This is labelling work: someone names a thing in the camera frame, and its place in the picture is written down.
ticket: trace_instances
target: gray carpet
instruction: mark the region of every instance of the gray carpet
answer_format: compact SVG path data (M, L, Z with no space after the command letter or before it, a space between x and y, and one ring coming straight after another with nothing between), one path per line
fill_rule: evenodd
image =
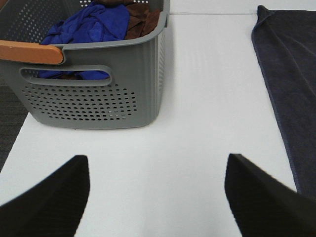
M27 113L19 99L0 78L0 171Z

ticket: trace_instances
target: gray plastic basket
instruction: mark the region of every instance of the gray plastic basket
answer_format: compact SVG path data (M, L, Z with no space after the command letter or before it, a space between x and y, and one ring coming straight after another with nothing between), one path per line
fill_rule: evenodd
M89 0L9 0L0 11L0 39L41 42L48 29ZM57 44L59 65L0 60L0 77L43 124L84 129L140 127L158 115L164 78L164 29L169 0L148 0L162 10L150 34L131 40ZM37 70L102 70L107 80L37 78Z

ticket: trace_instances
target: dark gray towel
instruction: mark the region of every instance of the dark gray towel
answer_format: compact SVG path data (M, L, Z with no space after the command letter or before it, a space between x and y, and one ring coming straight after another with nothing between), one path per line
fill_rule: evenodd
M316 201L290 190L242 155L228 158L225 192L243 237L316 236Z
M297 191L316 198L316 12L259 6L252 42Z
M75 156L33 188L0 206L0 236L73 237L89 190L87 157Z

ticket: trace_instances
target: fabric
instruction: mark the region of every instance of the fabric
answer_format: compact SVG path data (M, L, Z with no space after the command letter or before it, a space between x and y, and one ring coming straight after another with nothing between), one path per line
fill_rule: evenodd
M316 202L242 155L229 155L225 192L243 237L316 236Z
M122 4L105 7L92 2L66 21L60 21L48 31L43 45L60 43L88 43L123 40L129 23L129 13ZM59 78L74 72L40 71L41 78ZM102 71L76 72L80 79L106 79L109 75Z
M155 29L158 24L160 10L150 12L149 4L137 3L127 6L130 20L125 40L145 36Z
M86 156L75 156L0 206L1 237L73 237L90 190Z
M316 198L316 12L259 6L252 42L296 189Z

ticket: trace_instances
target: blue towel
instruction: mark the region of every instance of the blue towel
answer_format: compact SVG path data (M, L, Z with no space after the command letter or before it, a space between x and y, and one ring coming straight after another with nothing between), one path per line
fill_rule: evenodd
M124 5L105 7L92 2L66 21L55 24L41 42L43 45L60 43L89 43L116 41L125 38L129 23L129 12ZM41 78L59 78L61 75L75 73L76 77L87 80L108 78L102 71L63 72L40 71Z

